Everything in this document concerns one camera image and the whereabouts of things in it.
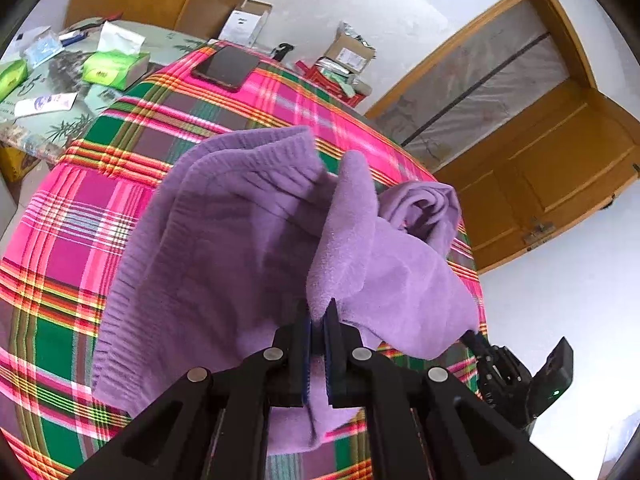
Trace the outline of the purple fleece garment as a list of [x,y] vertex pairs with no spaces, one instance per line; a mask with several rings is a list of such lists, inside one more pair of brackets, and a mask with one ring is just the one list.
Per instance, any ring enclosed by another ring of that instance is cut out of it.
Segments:
[[190,368],[238,366],[299,310],[330,304],[369,348],[435,359],[477,330],[448,266],[454,189],[378,192],[363,154],[329,174],[306,127],[237,131],[184,153],[130,234],[93,352],[100,401],[140,414]]

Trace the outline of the wooden door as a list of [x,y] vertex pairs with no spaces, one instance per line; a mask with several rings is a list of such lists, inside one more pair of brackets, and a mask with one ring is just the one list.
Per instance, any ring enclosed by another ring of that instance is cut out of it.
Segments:
[[458,194],[480,273],[612,203],[639,177],[639,122],[567,79],[437,171]]

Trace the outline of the grey door curtain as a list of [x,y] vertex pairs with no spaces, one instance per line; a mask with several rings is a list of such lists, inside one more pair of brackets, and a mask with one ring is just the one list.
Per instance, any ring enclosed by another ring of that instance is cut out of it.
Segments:
[[375,123],[435,172],[567,78],[548,27],[524,0],[447,54]]

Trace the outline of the brown cardboard box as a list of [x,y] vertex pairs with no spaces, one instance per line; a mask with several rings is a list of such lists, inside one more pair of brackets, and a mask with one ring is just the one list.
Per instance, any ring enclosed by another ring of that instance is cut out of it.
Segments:
[[323,56],[353,74],[361,74],[375,58],[375,48],[359,35],[351,24],[340,21],[335,39]]

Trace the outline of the black spray bottle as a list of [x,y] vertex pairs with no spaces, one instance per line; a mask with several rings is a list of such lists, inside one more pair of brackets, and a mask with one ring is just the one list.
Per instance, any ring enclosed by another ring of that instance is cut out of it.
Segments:
[[270,58],[276,62],[282,62],[284,58],[293,50],[295,47],[292,44],[288,44],[287,42],[282,42],[277,47],[273,48],[270,53]]

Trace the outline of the black smartphone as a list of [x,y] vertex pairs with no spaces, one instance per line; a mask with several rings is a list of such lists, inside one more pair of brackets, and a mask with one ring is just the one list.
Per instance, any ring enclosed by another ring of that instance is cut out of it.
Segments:
[[191,75],[215,86],[238,92],[256,70],[260,57],[243,49],[224,46],[191,70]]

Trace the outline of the green tissue pack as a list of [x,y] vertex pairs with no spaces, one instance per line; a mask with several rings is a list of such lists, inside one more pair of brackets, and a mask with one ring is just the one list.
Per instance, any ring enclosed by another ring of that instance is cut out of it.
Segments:
[[148,70],[149,52],[143,52],[145,36],[105,22],[98,50],[82,64],[82,80],[125,91]]
[[22,59],[0,65],[0,101],[3,101],[28,77],[28,65]]

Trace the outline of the patterned side table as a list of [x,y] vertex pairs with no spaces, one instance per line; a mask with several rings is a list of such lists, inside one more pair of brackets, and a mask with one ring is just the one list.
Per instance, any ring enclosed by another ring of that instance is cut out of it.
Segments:
[[[201,38],[149,24],[118,20],[115,24],[144,37],[142,50],[150,55],[149,73],[159,70],[201,47]],[[122,92],[88,84],[81,79],[82,64],[98,47],[100,31],[65,48],[29,74],[1,102],[1,143],[54,164],[70,142],[83,136],[96,118],[122,96]],[[21,100],[50,94],[73,93],[69,110],[27,117],[14,115]]]

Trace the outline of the white cardboard box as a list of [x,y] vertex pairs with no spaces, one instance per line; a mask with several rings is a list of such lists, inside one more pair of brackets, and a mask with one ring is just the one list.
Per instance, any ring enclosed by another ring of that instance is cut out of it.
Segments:
[[246,0],[231,12],[218,39],[241,47],[253,47],[271,11],[270,3]]

